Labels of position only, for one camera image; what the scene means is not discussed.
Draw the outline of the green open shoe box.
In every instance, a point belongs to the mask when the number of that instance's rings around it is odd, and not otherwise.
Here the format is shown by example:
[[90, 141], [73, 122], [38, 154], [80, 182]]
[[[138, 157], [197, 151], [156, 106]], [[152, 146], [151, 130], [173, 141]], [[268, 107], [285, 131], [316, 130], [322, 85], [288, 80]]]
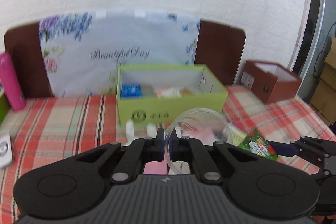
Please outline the green open shoe box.
[[[123, 84], [140, 84], [141, 97], [121, 97]], [[118, 69], [120, 124], [171, 122], [183, 112], [207, 108], [220, 113], [228, 90], [206, 65], [122, 65]]]

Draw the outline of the pink thermos bottle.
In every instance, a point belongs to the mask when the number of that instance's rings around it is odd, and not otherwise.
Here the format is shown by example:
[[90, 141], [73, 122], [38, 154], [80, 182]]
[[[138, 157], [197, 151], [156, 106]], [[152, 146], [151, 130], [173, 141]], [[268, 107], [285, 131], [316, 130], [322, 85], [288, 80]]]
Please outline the pink thermos bottle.
[[1, 53], [1, 84], [7, 99], [14, 111], [20, 111], [26, 106], [26, 101], [18, 82], [11, 57], [7, 52]]

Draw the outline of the red plaid bed sheet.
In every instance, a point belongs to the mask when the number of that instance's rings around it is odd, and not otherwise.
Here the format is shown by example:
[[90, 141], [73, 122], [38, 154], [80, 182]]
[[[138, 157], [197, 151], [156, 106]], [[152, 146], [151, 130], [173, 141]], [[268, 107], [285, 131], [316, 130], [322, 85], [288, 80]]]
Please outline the red plaid bed sheet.
[[[299, 97], [265, 105], [243, 86], [230, 86], [228, 92], [223, 115], [244, 132], [257, 129], [264, 138], [283, 143], [301, 136], [335, 140]], [[19, 216], [13, 187], [21, 175], [109, 141], [126, 141], [114, 96], [28, 100], [22, 111], [7, 113], [1, 134], [10, 135], [14, 155], [1, 170], [1, 223], [13, 223]]]

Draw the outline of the white power bank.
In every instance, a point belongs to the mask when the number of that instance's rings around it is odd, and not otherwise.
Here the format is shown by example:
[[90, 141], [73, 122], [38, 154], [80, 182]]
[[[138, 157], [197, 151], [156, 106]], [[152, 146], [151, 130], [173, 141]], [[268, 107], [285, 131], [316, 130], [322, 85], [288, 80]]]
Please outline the white power bank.
[[13, 162], [13, 151], [11, 145], [11, 136], [2, 135], [0, 138], [0, 169], [6, 168]]

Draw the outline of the green printed small box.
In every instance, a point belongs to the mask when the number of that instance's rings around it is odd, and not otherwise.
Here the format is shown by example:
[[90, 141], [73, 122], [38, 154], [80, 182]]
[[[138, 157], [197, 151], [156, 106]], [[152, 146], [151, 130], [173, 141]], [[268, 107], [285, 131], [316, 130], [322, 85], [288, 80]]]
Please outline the green printed small box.
[[257, 129], [251, 131], [238, 145], [239, 148], [267, 159], [277, 161], [278, 155]]

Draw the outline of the floral Beautiful Day plastic bag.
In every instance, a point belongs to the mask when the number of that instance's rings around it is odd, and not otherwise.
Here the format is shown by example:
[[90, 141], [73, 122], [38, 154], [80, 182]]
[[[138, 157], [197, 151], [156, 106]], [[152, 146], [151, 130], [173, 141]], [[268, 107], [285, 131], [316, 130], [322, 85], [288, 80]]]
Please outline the floral Beautiful Day plastic bag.
[[165, 12], [101, 11], [39, 23], [39, 40], [56, 97], [114, 94], [118, 67], [195, 61], [201, 21]]

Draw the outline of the stacked cardboard boxes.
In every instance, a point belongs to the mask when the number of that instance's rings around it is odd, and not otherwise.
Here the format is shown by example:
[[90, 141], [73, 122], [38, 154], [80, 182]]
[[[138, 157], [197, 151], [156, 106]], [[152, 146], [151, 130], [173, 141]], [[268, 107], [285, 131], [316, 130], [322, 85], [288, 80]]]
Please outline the stacked cardboard boxes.
[[335, 124], [335, 36], [331, 42], [331, 49], [325, 59], [325, 67], [321, 73], [321, 80], [313, 94], [310, 104], [329, 124]]

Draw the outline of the dark brown headboard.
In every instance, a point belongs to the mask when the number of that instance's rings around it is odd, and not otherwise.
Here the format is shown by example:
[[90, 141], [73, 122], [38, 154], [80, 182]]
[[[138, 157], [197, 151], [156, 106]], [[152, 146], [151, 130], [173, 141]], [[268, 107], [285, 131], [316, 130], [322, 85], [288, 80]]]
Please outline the dark brown headboard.
[[[207, 65], [223, 85], [231, 85], [240, 64], [245, 38], [242, 29], [201, 20], [195, 63]], [[39, 42], [39, 23], [9, 29], [4, 34], [4, 44], [23, 95], [26, 98], [51, 97]]]

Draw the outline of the blue square packet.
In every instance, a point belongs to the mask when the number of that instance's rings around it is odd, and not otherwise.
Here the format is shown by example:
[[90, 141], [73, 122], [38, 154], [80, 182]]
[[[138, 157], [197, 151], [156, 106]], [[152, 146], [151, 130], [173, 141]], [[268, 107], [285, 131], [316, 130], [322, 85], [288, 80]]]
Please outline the blue square packet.
[[123, 84], [120, 92], [121, 97], [141, 97], [141, 85], [140, 84]]

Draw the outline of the clear plastic round container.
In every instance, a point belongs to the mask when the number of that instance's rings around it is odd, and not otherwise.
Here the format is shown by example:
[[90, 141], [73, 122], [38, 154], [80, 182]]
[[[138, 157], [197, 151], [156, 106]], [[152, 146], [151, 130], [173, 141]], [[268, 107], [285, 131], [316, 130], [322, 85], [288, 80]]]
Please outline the clear plastic round container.
[[174, 137], [189, 137], [200, 140], [204, 145], [214, 142], [233, 144], [232, 130], [224, 117], [214, 110], [195, 108], [179, 115], [165, 129], [165, 159], [170, 168], [169, 174], [189, 174], [187, 161], [173, 161], [172, 153]]

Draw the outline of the green box lid tray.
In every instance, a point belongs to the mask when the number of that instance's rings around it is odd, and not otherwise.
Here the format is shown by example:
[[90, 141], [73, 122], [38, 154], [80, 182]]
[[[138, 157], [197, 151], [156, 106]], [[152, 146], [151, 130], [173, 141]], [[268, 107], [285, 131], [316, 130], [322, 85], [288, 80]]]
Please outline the green box lid tray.
[[10, 109], [11, 106], [7, 100], [7, 97], [5, 93], [2, 93], [0, 96], [0, 124], [3, 122]]

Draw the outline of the white pink glove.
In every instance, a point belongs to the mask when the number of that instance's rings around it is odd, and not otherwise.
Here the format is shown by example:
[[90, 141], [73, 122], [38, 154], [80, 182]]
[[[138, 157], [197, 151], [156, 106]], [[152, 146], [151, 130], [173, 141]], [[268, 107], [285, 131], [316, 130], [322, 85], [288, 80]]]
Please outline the white pink glove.
[[[132, 141], [144, 137], [155, 138], [157, 136], [157, 126], [153, 123], [147, 124], [145, 127], [139, 130], [135, 128], [132, 120], [128, 120], [125, 126], [126, 143], [124, 145], [130, 145]], [[145, 164], [143, 170], [144, 174], [159, 174], [167, 175], [168, 166], [165, 160], [163, 161], [151, 161]]]

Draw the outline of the brown open cardboard box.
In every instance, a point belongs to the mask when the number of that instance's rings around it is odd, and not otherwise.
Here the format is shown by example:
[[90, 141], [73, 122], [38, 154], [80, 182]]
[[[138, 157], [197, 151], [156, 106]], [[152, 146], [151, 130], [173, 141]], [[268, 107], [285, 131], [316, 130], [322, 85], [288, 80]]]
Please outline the brown open cardboard box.
[[264, 104], [295, 97], [302, 79], [277, 63], [247, 60], [240, 83]]

